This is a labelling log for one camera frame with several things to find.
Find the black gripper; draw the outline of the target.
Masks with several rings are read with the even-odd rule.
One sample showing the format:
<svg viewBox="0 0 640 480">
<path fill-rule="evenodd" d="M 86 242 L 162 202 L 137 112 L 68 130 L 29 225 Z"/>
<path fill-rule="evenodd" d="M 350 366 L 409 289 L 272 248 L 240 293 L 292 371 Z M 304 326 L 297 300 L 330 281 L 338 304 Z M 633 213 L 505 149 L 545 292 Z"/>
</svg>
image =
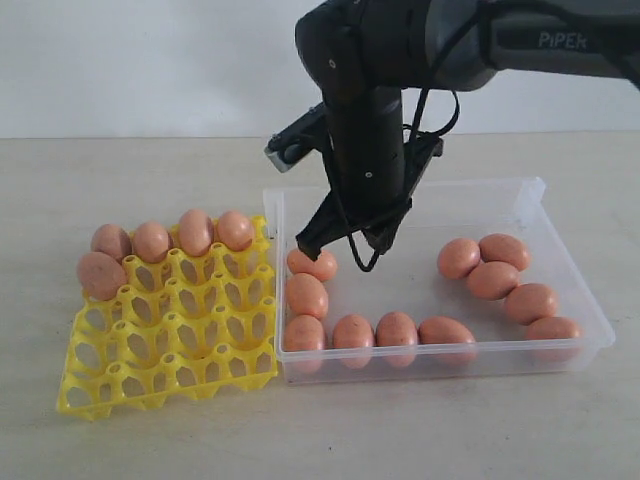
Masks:
<svg viewBox="0 0 640 480">
<path fill-rule="evenodd" d="M 432 157 L 442 154 L 434 134 L 404 142 L 401 132 L 353 133 L 336 138 L 323 155 L 330 193 L 296 235 L 298 249 L 316 261 L 322 249 L 360 231 L 379 255 L 393 245 Z"/>
</svg>

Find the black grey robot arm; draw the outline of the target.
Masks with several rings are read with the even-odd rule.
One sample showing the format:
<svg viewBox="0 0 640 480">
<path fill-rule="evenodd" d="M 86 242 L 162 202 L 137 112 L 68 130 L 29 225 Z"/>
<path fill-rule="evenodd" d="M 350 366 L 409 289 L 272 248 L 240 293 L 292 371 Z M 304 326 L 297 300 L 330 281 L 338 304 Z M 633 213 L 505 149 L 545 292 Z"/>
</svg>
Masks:
<svg viewBox="0 0 640 480">
<path fill-rule="evenodd" d="M 311 139 L 330 192 L 297 235 L 316 258 L 361 232 L 386 253 L 439 144 L 405 125 L 402 93 L 470 92 L 502 70 L 639 80 L 635 1 L 327 1 L 295 45 L 319 87 L 325 130 Z"/>
</svg>

